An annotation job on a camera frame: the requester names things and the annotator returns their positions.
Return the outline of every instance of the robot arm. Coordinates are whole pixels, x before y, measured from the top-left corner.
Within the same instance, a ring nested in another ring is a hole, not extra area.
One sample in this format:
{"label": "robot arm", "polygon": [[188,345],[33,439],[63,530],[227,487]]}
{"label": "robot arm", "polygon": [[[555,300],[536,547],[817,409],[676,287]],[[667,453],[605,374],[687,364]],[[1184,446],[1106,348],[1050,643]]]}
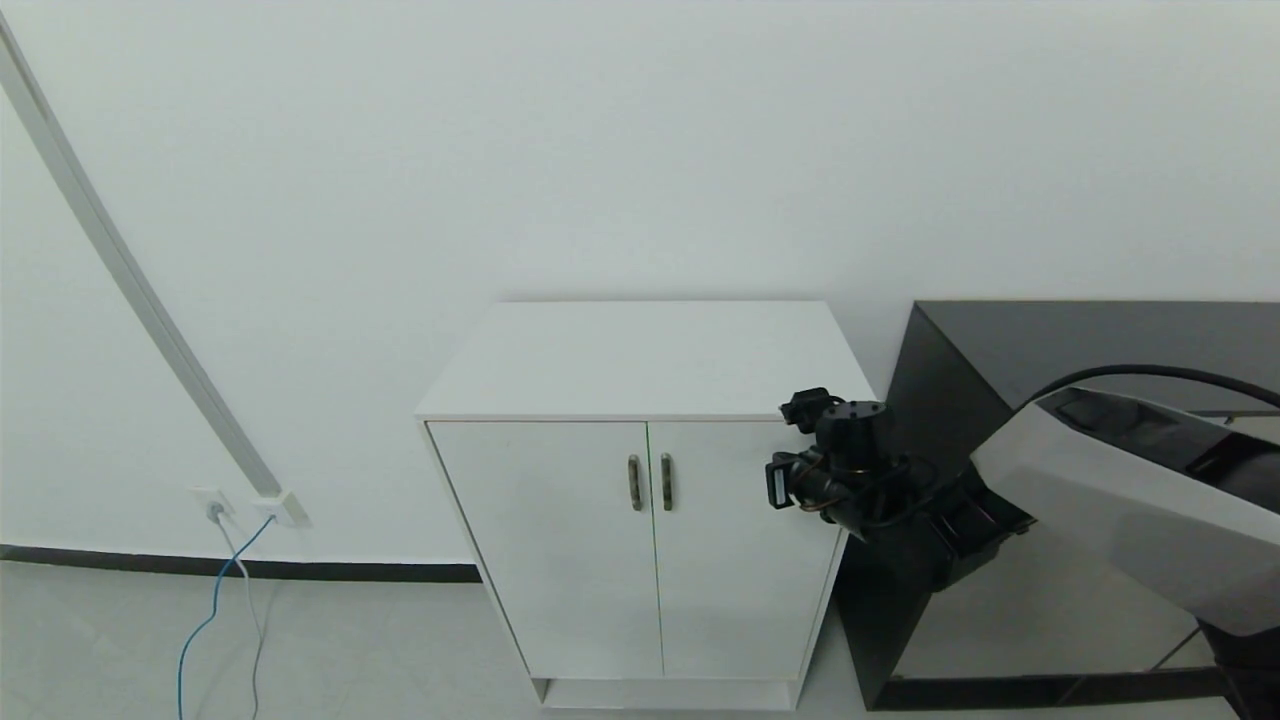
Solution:
{"label": "robot arm", "polygon": [[884,404],[814,388],[781,410],[815,443],[773,455],[773,507],[840,524],[888,566],[925,568],[934,592],[1043,523],[1193,614],[1243,717],[1280,716],[1276,445],[1142,400],[1059,387],[1015,413],[959,475],[938,478],[893,447]]}

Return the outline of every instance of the white cabinet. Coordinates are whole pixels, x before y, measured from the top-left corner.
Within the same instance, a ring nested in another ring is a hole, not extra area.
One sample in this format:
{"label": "white cabinet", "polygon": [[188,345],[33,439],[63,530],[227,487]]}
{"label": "white cabinet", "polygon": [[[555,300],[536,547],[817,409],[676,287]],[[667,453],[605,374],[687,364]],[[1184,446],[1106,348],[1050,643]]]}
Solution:
{"label": "white cabinet", "polygon": [[540,702],[795,706],[845,534],[764,464],[817,386],[873,400],[820,302],[486,314],[417,418]]}

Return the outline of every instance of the cabinet top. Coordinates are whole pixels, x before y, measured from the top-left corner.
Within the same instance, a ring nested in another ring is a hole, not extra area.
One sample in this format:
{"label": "cabinet top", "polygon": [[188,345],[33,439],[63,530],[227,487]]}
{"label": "cabinet top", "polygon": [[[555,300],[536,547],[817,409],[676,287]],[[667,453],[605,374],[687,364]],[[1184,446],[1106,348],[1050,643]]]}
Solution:
{"label": "cabinet top", "polygon": [[791,393],[876,400],[826,302],[500,302],[422,420],[776,420]]}

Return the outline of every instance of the cabinet door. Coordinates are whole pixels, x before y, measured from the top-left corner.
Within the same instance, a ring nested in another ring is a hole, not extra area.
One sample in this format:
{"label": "cabinet door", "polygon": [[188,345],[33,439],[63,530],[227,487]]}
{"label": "cabinet door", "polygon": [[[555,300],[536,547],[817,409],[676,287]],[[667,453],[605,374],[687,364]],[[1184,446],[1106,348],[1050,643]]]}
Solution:
{"label": "cabinet door", "polygon": [[773,510],[764,464],[810,441],[782,421],[649,424],[667,676],[800,674],[840,530],[795,507]]}
{"label": "cabinet door", "polygon": [[662,676],[644,423],[430,430],[530,675]]}

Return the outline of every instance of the blue cable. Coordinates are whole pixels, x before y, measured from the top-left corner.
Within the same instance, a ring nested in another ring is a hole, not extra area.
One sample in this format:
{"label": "blue cable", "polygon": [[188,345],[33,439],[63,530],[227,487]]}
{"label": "blue cable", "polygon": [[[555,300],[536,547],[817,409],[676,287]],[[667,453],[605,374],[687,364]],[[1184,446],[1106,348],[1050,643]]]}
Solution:
{"label": "blue cable", "polygon": [[275,515],[271,515],[270,518],[268,518],[266,523],[262,523],[262,527],[259,528],[256,533],[253,533],[253,537],[248,538],[248,542],[244,543],[244,544],[242,544],[241,548],[236,551],[236,555],[232,555],[232,559],[228,560],[223,565],[223,569],[218,571],[218,578],[214,580],[214,611],[209,614],[209,618],[206,618],[204,623],[201,623],[195,630],[191,632],[191,635],[187,637],[187,642],[184,642],[182,644],[182,655],[178,656],[178,720],[183,720],[183,716],[182,716],[182,667],[187,662],[187,650],[191,647],[191,641],[196,639],[196,635],[200,634],[200,630],[204,630],[205,625],[212,623],[214,618],[218,616],[218,588],[220,588],[221,584],[223,584],[223,575],[225,575],[227,570],[230,569],[230,566],[236,564],[236,561],[239,559],[241,553],[244,552],[246,550],[248,550],[248,546],[253,544],[253,541],[257,539],[257,536],[262,534],[262,530],[265,530],[266,527],[271,524],[271,520],[275,520]]}

